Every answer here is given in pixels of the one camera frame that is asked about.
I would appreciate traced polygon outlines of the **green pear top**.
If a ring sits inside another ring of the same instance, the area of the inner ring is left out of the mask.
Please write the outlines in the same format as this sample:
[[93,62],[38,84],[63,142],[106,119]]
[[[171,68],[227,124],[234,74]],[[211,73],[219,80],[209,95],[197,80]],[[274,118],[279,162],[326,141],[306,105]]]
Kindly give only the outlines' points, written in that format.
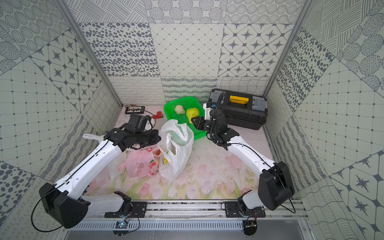
[[190,109],[187,109],[186,114],[187,114],[188,120],[191,122],[192,118],[196,118],[200,116],[200,111],[197,108],[190,108]]

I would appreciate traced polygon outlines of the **pink plastic bag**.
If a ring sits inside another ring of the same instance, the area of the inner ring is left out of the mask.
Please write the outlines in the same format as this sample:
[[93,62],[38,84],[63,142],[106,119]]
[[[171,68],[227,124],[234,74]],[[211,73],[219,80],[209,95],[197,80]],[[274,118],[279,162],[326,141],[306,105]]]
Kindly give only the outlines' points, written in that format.
[[125,161],[119,165],[118,170],[126,170],[130,178],[155,176],[159,171],[160,165],[161,153],[159,151],[158,147],[132,150],[126,156]]

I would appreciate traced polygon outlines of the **lemon print plastic bag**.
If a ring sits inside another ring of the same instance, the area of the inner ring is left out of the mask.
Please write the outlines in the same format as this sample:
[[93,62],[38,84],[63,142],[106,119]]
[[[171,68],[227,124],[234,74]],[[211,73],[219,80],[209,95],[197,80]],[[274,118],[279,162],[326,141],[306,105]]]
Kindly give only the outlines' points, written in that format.
[[91,180],[96,177],[105,168],[109,173],[110,179],[115,179],[121,175],[125,169],[123,164],[127,160],[128,150],[121,151],[118,146],[113,146],[111,141],[104,141],[103,136],[94,134],[84,134],[83,138],[89,140],[97,140],[99,145],[89,155],[88,162],[81,168],[83,177],[81,180]]

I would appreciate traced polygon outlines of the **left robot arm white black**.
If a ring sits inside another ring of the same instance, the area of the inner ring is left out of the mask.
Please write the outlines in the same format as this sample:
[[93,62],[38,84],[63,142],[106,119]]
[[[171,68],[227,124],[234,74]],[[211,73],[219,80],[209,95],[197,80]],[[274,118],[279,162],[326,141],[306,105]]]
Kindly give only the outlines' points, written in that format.
[[87,197],[84,193],[92,180],[125,150],[140,150],[160,140],[150,116],[131,114],[127,123],[107,132],[99,145],[66,176],[40,188],[40,202],[45,212],[66,229],[96,215],[130,217],[133,206],[126,194],[116,191],[106,196]]

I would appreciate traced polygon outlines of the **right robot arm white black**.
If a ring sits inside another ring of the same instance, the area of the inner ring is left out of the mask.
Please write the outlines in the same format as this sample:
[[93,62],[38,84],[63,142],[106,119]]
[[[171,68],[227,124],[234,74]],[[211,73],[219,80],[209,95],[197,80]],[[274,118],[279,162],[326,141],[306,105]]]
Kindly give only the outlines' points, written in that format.
[[194,127],[205,131],[207,138],[215,145],[242,160],[259,179],[256,191],[248,191],[238,198],[242,215],[259,207],[274,211],[286,201],[291,203],[295,189],[289,167],[283,162],[268,159],[252,148],[237,131],[228,127],[222,110],[208,108],[205,113],[204,117],[191,118]]

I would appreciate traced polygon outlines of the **green plastic basket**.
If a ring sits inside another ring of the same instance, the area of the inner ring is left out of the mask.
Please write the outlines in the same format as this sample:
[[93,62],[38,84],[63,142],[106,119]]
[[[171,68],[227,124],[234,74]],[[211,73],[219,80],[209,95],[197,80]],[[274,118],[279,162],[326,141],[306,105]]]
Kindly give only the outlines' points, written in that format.
[[170,101],[164,105],[164,113],[167,119],[177,120],[178,124],[187,124],[194,133],[194,140],[206,137],[206,132],[197,130],[194,125],[190,123],[187,116],[188,109],[197,109],[199,116],[205,116],[203,107],[195,97],[184,97]]

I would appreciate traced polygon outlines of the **white pear top left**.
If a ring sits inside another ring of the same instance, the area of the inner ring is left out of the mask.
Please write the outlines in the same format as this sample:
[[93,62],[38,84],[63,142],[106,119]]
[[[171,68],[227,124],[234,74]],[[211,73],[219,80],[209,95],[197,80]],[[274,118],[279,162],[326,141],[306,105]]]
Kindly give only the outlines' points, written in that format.
[[175,113],[176,113],[177,115],[184,115],[184,114],[186,113],[186,111],[184,110],[183,106],[181,106],[181,105],[177,105],[177,106],[175,107]]

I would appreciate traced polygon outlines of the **black screw bit case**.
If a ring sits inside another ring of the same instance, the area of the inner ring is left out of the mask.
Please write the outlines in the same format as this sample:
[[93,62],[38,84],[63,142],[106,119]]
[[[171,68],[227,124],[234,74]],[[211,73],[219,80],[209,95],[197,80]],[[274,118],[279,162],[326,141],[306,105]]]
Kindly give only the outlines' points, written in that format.
[[125,114],[143,114],[145,112],[145,106],[126,106]]

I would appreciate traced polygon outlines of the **red pipe wrench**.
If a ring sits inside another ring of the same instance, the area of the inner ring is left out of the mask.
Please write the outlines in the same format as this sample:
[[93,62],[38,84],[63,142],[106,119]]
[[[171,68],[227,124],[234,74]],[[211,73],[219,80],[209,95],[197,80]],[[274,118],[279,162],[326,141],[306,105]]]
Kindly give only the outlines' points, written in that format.
[[155,115],[152,115],[152,118],[157,120],[163,118],[163,113],[161,111],[158,111]]

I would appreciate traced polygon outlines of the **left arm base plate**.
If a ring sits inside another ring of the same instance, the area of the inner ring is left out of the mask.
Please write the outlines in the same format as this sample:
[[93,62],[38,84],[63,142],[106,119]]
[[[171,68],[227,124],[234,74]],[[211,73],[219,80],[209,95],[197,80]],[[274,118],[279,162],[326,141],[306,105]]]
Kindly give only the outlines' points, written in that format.
[[144,218],[147,210],[147,202],[124,202],[117,212],[105,213],[105,218],[127,218],[131,214],[134,217]]

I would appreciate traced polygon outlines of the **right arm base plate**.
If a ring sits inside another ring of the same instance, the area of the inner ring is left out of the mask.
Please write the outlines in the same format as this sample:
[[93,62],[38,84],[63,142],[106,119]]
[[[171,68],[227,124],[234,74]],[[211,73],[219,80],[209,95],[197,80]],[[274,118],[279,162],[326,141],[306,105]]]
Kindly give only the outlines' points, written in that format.
[[225,211],[227,218],[245,218],[249,216],[258,218],[266,217],[265,209],[263,207],[257,207],[250,210],[245,205],[235,201],[223,202],[221,208]]

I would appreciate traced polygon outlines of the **aluminium front rail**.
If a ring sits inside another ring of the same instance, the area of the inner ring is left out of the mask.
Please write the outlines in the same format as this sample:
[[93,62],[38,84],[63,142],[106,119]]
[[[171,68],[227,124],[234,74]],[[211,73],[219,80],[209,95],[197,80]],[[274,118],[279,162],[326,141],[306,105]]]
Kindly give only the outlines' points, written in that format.
[[[218,219],[227,218],[225,211],[222,210],[220,200],[191,200],[191,201],[132,201],[132,202],[147,202],[147,210],[144,218],[140,219]],[[293,207],[296,212],[278,207],[271,211],[266,207],[265,219],[305,219],[308,220],[307,211],[301,201],[293,201]]]

